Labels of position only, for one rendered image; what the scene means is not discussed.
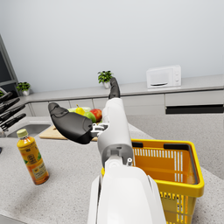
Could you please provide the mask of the yellow pear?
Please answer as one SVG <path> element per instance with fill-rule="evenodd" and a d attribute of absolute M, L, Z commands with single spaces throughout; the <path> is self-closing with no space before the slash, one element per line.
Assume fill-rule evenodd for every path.
<path fill-rule="evenodd" d="M 75 112 L 82 116 L 85 114 L 85 110 L 83 108 L 81 108 L 79 105 L 77 105 Z"/>

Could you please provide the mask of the potted plant white pot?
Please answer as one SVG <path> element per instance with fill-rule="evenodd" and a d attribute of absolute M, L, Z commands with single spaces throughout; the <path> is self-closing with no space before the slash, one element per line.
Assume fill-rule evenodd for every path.
<path fill-rule="evenodd" d="M 28 96 L 30 94 L 31 85 L 28 82 L 19 82 L 17 84 L 17 90 L 21 91 L 24 96 Z"/>
<path fill-rule="evenodd" d="M 113 73 L 111 71 L 101 71 L 98 73 L 98 82 L 108 89 L 110 87 L 110 79 L 112 77 Z"/>

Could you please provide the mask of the lemon tea bottle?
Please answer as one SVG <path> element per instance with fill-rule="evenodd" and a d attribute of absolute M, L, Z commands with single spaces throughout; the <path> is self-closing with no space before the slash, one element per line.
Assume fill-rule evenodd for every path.
<path fill-rule="evenodd" d="M 41 157 L 35 138 L 29 136 L 26 129 L 18 130 L 17 137 L 19 138 L 17 147 L 33 183 L 35 185 L 45 183 L 49 179 L 49 173 Z"/>

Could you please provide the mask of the yellow slatted basket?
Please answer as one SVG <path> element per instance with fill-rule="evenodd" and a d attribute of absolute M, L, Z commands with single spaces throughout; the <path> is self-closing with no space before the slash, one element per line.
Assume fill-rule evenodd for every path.
<path fill-rule="evenodd" d="M 166 224 L 191 224 L 204 180 L 194 144 L 187 141 L 132 141 L 131 166 L 142 169 L 156 183 Z"/>

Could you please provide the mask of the pale green vegetable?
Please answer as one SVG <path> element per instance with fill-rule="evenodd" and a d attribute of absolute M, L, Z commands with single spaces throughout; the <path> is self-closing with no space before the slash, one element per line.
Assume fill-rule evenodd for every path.
<path fill-rule="evenodd" d="M 75 108 L 68 108 L 67 110 L 69 112 L 75 112 L 75 110 L 77 109 L 78 107 L 75 107 Z M 82 107 L 82 109 L 85 111 L 85 112 L 89 112 L 91 110 L 90 107 Z"/>

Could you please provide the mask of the wooden cutting board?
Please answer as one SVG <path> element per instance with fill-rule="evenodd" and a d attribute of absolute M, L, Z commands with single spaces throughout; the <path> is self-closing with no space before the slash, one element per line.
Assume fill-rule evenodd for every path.
<path fill-rule="evenodd" d="M 67 140 L 66 137 L 62 136 L 58 130 L 55 128 L 55 126 L 51 126 L 48 129 L 46 129 L 44 132 L 42 132 L 39 135 L 40 138 L 43 139 L 59 139 L 59 140 Z"/>

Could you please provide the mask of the steel kitchen sink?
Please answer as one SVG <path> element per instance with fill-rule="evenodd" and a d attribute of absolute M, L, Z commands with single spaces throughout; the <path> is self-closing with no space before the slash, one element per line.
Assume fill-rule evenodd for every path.
<path fill-rule="evenodd" d="M 24 127 L 20 128 L 18 130 L 26 129 L 30 136 L 35 137 L 36 135 L 38 135 L 42 131 L 46 130 L 50 126 L 51 126 L 50 124 L 27 124 L 27 125 L 25 125 Z M 13 131 L 7 137 L 17 138 L 18 137 L 18 135 L 17 135 L 18 130 Z"/>

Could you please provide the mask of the red apple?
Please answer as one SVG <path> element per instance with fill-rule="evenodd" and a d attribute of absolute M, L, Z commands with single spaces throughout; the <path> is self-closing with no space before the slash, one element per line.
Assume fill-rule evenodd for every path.
<path fill-rule="evenodd" d="M 94 109 L 91 109 L 90 112 L 94 115 L 98 123 L 102 120 L 102 111 L 100 109 L 94 108 Z"/>

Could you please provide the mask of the grey kitchen counter cabinets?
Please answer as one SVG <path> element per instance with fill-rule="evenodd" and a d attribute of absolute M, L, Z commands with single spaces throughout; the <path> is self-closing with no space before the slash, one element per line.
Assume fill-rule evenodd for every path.
<path fill-rule="evenodd" d="M 184 78 L 180 87 L 148 89 L 144 82 L 122 84 L 121 97 L 128 116 L 206 114 L 224 112 L 224 74 Z M 103 109 L 109 90 L 87 87 L 22 96 L 30 116 L 47 116 L 47 105 Z"/>

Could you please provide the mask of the white microwave oven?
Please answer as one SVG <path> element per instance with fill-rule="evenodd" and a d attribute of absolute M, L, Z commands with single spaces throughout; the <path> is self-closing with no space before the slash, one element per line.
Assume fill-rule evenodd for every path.
<path fill-rule="evenodd" d="M 181 66 L 161 66 L 146 72 L 147 88 L 168 88 L 181 85 Z"/>

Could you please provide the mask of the green apple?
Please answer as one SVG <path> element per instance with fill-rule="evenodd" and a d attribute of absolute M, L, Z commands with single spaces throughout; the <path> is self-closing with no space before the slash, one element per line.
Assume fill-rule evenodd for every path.
<path fill-rule="evenodd" d="M 89 118 L 92 121 L 92 123 L 96 123 L 95 115 L 92 112 L 86 112 L 84 116 Z"/>

